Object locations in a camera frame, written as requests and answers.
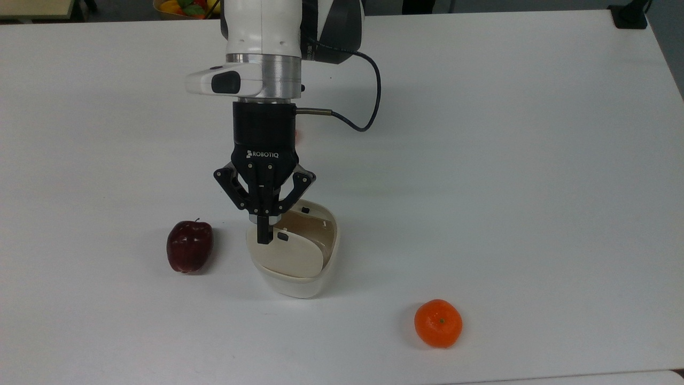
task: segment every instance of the apple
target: apple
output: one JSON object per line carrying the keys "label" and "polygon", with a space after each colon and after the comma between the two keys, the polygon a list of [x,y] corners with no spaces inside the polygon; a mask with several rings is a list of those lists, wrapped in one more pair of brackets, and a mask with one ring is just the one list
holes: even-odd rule
{"label": "apple", "polygon": [[166,239],[166,255],[171,268],[181,273],[198,271],[213,248],[213,232],[205,222],[178,222]]}

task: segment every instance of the tangerine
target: tangerine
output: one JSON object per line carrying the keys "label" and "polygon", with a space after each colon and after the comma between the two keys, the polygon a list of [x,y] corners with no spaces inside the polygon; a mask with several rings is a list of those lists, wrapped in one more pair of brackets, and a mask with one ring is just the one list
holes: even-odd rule
{"label": "tangerine", "polygon": [[168,14],[178,13],[181,10],[181,6],[178,4],[177,0],[164,1],[160,6],[159,10],[166,12]]}
{"label": "tangerine", "polygon": [[418,336],[431,347],[452,346],[463,330],[461,314],[443,299],[425,302],[413,319]]}

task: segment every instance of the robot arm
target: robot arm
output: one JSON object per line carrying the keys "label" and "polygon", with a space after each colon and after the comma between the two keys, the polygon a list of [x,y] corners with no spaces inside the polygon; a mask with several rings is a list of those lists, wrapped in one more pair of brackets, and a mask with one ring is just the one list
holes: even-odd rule
{"label": "robot arm", "polygon": [[[221,0],[226,63],[188,75],[188,92],[237,97],[233,103],[231,162],[214,177],[257,226],[257,242],[273,239],[273,225],[315,181],[295,151],[301,62],[338,64],[360,46],[360,0]],[[242,186],[238,175],[247,184]],[[292,176],[293,190],[280,198]]]}

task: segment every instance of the white bowl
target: white bowl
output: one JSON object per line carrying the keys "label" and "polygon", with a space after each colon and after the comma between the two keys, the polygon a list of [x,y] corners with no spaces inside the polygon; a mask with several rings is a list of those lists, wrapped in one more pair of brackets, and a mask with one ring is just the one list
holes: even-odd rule
{"label": "white bowl", "polygon": [[185,16],[182,14],[170,14],[159,9],[159,6],[166,0],[153,0],[152,6],[159,13],[161,20],[202,20],[200,18]]}
{"label": "white bowl", "polygon": [[257,243],[256,226],[247,230],[247,246],[257,270],[275,291],[290,297],[310,298],[323,290],[332,275],[338,245],[334,215],[305,200],[299,200],[274,225],[270,244]]}

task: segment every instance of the black cable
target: black cable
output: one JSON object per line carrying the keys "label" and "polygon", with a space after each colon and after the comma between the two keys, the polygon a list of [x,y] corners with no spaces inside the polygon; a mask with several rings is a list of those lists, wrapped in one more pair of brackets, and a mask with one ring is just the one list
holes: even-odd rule
{"label": "black cable", "polygon": [[366,55],[365,53],[361,53],[359,51],[352,51],[350,49],[331,47],[329,45],[325,45],[325,44],[321,43],[320,41],[315,40],[314,38],[311,38],[308,36],[306,37],[306,39],[309,42],[311,42],[311,44],[319,45],[320,47],[330,49],[333,51],[344,52],[344,53],[348,53],[351,55],[355,55],[355,56],[358,56],[358,57],[368,61],[368,63],[370,63],[373,66],[373,70],[376,72],[376,81],[377,81],[377,85],[378,85],[378,90],[376,92],[376,105],[373,108],[373,114],[371,115],[371,118],[368,120],[368,124],[366,124],[366,126],[364,126],[364,127],[359,127],[359,126],[353,124],[353,122],[351,120],[345,118],[342,114],[339,114],[333,110],[324,110],[321,108],[298,108],[297,113],[298,114],[314,114],[314,115],[334,116],[334,117],[338,118],[339,120],[343,121],[344,123],[347,123],[351,128],[355,129],[358,132],[367,131],[371,127],[371,125],[373,125],[373,122],[376,119],[376,115],[378,115],[378,109],[380,108],[380,95],[382,94],[382,85],[380,83],[380,69],[378,68],[378,65],[375,63],[375,61],[373,61],[373,59],[371,59],[370,56]]}
{"label": "black cable", "polygon": [[205,18],[209,18],[209,15],[211,15],[211,13],[214,11],[214,8],[216,8],[216,5],[217,5],[219,2],[221,2],[221,0],[216,0],[216,1],[214,1],[214,5],[212,5],[211,8],[208,9],[207,12],[205,13]]}

